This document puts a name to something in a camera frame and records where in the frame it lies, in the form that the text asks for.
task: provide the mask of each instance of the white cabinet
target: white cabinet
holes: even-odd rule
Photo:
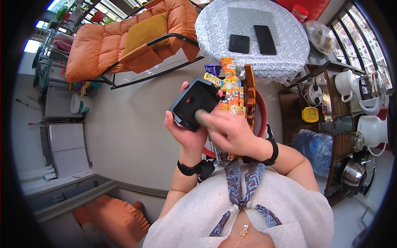
[[[58,178],[89,170],[82,123],[51,124],[49,132]]]

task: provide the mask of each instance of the hand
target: hand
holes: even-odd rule
[[[202,114],[214,128],[226,134],[226,137],[209,128],[211,140],[225,152],[255,158],[258,146],[262,146],[262,138],[256,137],[251,131],[247,120],[241,115],[216,110],[211,114]]]
[[[188,82],[184,82],[181,87],[181,92],[188,87],[188,85]],[[205,142],[207,141],[208,131],[206,128],[200,127],[196,132],[192,132],[188,129],[185,129],[184,127],[179,127],[174,121],[170,111],[166,112],[164,125],[170,131],[176,141],[182,145],[182,149],[188,152],[198,151],[201,155]]]

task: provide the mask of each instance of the black phone case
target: black phone case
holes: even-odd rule
[[[243,35],[230,35],[229,51],[249,54],[249,37]]]
[[[200,127],[195,118],[196,111],[202,109],[211,113],[220,100],[218,89],[212,82],[196,77],[168,110],[176,123],[195,132]]]

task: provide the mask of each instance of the white sweater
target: white sweater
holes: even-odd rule
[[[245,185],[246,165],[241,166]],[[251,201],[270,209],[282,225],[269,228],[262,215],[244,208],[254,228],[270,235],[276,248],[328,247],[333,236],[333,214],[327,199],[306,190],[292,179],[266,168]],[[230,234],[238,211],[227,221],[220,237],[209,237],[230,209],[225,171],[215,171],[182,197],[170,212],[149,228],[143,247],[218,247]]]

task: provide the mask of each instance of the mustard yellow pillow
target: mustard yellow pillow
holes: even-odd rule
[[[154,15],[130,27],[125,41],[124,55],[145,43],[166,35],[168,33],[167,20],[168,12],[165,12]],[[151,48],[153,50],[161,49],[169,44],[168,39],[165,39],[153,44]]]

